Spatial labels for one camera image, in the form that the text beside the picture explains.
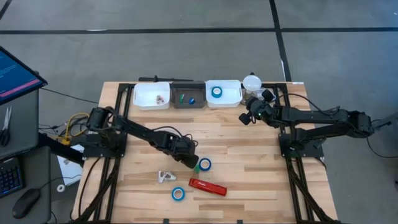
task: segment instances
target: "dark gray bin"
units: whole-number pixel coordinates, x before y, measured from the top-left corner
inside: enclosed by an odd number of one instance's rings
[[[172,92],[171,102],[174,108],[202,108],[206,104],[206,85],[203,81],[173,82],[170,84],[170,89]],[[182,104],[180,104],[181,94],[185,94]],[[191,97],[195,99],[195,103],[192,105],[189,104],[189,99]]]

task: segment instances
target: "scissors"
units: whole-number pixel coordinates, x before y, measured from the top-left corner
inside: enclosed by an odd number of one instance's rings
[[[7,146],[8,143],[10,142],[11,136],[10,136],[9,125],[11,119],[11,112],[12,112],[12,107],[7,108],[6,117],[4,118],[4,126],[0,131],[0,146]]]

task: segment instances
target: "gray floor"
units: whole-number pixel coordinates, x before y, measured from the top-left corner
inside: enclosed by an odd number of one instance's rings
[[[397,1],[276,0],[287,27],[398,27]],[[13,0],[0,30],[273,27],[268,0]],[[293,81],[305,82],[321,108],[341,105],[373,119],[398,111],[398,32],[284,33]],[[139,77],[283,81],[275,34],[3,35],[0,45],[49,81],[48,88],[98,100],[105,81]],[[40,122],[59,124],[94,105],[40,92]],[[380,154],[398,155],[394,128],[369,138]],[[396,223],[398,159],[375,156],[366,140],[324,145],[339,219]],[[67,221],[71,188],[53,211]]]

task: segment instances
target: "keyboard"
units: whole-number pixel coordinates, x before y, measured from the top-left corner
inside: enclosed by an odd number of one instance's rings
[[[0,162],[0,198],[24,188],[18,158]]]

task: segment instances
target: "red box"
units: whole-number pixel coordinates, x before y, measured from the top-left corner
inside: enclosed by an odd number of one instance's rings
[[[189,186],[194,187],[199,190],[204,190],[209,193],[218,194],[221,196],[226,195],[226,187],[222,187],[220,185],[212,184],[203,180],[198,180],[191,178],[189,180]]]

